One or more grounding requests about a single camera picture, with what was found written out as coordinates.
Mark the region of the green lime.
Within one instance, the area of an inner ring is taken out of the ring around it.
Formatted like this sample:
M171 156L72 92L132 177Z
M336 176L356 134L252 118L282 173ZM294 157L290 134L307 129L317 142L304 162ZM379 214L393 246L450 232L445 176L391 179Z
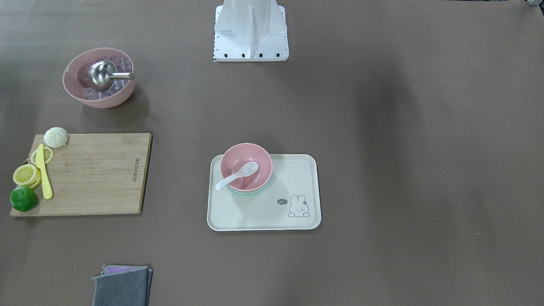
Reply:
M38 205L38 197L35 191L28 186L19 186L10 193L12 207L20 212L26 212Z

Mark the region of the yellow plastic knife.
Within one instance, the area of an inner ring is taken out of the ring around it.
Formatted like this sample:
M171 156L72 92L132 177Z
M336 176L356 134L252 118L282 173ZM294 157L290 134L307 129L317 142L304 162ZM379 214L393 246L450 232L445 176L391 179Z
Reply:
M53 197L53 190L47 174L47 168L44 160L43 144L40 144L37 148L35 165L40 170L41 174L43 198L51 199Z

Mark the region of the lemon slice lower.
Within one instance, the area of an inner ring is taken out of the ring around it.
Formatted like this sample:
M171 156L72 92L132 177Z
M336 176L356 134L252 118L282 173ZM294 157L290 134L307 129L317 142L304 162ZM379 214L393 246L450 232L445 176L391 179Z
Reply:
M37 155L38 149L33 151L33 153L30 155L30 163L33 165L36 165L35 157ZM54 151L50 147L43 147L43 162L47 165L54 157Z

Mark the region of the green bowl stack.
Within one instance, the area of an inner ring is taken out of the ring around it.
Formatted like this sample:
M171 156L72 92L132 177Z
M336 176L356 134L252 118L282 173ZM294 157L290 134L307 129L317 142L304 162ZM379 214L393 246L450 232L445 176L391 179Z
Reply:
M261 194L262 192L264 192L264 190L266 190L266 188L268 187L268 183L266 183L264 186L262 186L261 188L259 188L258 190L254 190L252 192L241 192L239 190L236 190L234 189L233 187L227 185L226 188L234 195L237 195L237 196L244 196L244 197L251 197L251 196L256 196L258 194Z

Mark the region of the cream serving tray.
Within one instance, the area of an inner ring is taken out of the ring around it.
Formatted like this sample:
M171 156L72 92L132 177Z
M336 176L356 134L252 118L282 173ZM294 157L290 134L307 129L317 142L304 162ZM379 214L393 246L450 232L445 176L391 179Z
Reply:
M218 155L210 163L207 223L215 231L313 230L321 223L318 168L307 154L273 154L263 189L243 195L215 189L222 175Z

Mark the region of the large pink ice bowl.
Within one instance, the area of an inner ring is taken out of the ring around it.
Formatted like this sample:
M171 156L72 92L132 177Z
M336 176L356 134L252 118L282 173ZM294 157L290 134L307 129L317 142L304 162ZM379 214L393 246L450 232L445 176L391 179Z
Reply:
M62 83L66 93L95 108L110 108L132 95L134 64L125 52L100 47L76 56L66 66Z

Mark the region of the grey folded cloth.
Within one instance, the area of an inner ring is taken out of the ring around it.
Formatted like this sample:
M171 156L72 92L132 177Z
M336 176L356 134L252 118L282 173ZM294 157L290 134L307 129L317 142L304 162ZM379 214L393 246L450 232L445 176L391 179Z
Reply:
M107 265L93 277L93 306L148 306L153 269Z

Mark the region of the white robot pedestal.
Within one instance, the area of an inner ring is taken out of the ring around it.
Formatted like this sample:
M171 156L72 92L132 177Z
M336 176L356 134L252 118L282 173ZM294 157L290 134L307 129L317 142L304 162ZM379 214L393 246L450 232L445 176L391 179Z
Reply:
M215 62L280 62L289 58L286 10L275 0L225 0L215 9Z

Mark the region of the metal ice scoop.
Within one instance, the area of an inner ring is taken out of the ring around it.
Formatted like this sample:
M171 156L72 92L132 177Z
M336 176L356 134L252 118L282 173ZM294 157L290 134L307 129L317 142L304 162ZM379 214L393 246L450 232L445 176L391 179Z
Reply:
M134 80L133 72L118 72L117 66L109 60L101 60L80 68L76 77L86 88L97 92L105 92L114 85L115 80Z

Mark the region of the bamboo cutting board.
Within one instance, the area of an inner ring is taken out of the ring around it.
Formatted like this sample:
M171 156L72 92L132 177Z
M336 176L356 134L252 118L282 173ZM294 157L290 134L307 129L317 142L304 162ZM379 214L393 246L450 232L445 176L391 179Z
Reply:
M54 148L47 175L53 196L35 190L37 207L13 217L139 214L145 194L151 133L70 134Z

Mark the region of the small pink bowl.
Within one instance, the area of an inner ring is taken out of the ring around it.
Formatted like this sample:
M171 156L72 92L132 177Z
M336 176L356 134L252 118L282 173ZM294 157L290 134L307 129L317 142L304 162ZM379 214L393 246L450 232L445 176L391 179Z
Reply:
M269 182L273 171L272 157L260 145L253 143L241 143L230 147L220 162L221 175L226 178L250 161L255 161L260 165L257 172L252 176L238 178L229 186L241 192L252 192Z

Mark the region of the white ceramic spoon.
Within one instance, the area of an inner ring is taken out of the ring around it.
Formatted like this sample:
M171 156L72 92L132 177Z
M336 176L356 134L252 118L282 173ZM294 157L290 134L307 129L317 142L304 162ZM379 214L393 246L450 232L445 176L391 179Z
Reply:
M221 190L234 180L242 177L252 176L260 168L260 165L255 161L245 163L236 173L223 178L215 185L215 190Z

